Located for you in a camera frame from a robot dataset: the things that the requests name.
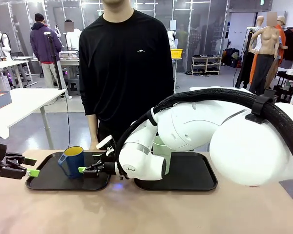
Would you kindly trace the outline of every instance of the cable clamp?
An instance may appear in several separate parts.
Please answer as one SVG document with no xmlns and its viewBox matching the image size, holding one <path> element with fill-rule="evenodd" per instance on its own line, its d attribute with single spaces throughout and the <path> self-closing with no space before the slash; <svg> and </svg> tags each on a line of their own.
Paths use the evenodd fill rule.
<svg viewBox="0 0 293 234">
<path fill-rule="evenodd" d="M 152 112 L 153 112 L 153 108 L 148 110 L 148 112 L 146 113 L 146 117 L 148 118 L 148 120 L 150 120 L 150 122 L 153 126 L 157 126 L 157 123 L 156 123 L 155 119 L 153 118 Z"/>
<path fill-rule="evenodd" d="M 264 117 L 262 117 L 262 109 L 267 102 L 275 104 L 277 97 L 274 94 L 275 90 L 266 89 L 264 94 L 256 98 L 252 105 L 251 114 L 245 116 L 245 119 L 262 124 L 266 120 Z"/>
</svg>

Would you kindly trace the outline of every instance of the yellow basket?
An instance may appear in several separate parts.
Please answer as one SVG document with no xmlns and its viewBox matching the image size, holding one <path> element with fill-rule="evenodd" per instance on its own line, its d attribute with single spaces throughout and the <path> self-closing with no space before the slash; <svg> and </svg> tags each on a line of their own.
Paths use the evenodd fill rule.
<svg viewBox="0 0 293 234">
<path fill-rule="evenodd" d="M 170 49 L 170 52 L 171 52 L 172 59 L 181 58 L 182 49 Z"/>
</svg>

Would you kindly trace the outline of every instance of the man in purple hoodie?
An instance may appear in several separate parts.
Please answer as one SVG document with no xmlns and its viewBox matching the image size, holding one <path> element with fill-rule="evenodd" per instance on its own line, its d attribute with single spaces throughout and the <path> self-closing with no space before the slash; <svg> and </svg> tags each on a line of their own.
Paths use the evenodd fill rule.
<svg viewBox="0 0 293 234">
<path fill-rule="evenodd" d="M 41 62 L 45 85 L 47 88 L 54 88 L 54 82 L 57 82 L 55 66 L 51 57 L 49 41 L 46 35 L 43 34 L 44 32 L 50 32 L 53 39 L 54 53 L 57 57 L 57 65 L 59 67 L 61 85 L 62 88 L 65 89 L 66 85 L 59 57 L 59 52 L 62 50 L 62 44 L 58 39 L 56 33 L 45 25 L 44 17 L 42 14 L 35 14 L 35 21 L 36 23 L 34 23 L 31 28 L 32 31 L 30 32 L 30 43 L 35 56 Z M 65 92 L 65 96 L 67 100 L 72 99 L 72 97 L 68 95 L 67 91 Z"/>
</svg>

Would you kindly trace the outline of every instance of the black long-sleeve shirt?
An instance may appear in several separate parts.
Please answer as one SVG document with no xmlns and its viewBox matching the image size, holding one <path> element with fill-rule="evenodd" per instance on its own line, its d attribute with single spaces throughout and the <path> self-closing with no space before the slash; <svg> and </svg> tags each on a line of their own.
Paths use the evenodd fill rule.
<svg viewBox="0 0 293 234">
<path fill-rule="evenodd" d="M 80 36 L 80 92 L 86 115 L 124 130 L 173 94 L 167 31 L 134 10 L 126 21 L 100 16 Z"/>
</svg>

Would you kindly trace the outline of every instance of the shoe rack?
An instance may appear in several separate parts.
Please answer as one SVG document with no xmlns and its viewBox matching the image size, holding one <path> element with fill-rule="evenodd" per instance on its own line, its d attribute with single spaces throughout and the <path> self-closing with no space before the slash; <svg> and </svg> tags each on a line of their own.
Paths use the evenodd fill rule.
<svg viewBox="0 0 293 234">
<path fill-rule="evenodd" d="M 192 75 L 196 73 L 216 73 L 216 75 L 218 75 L 220 71 L 220 65 L 221 57 L 192 57 L 191 72 Z M 209 68 L 211 67 L 217 67 L 218 69 L 209 71 Z"/>
</svg>

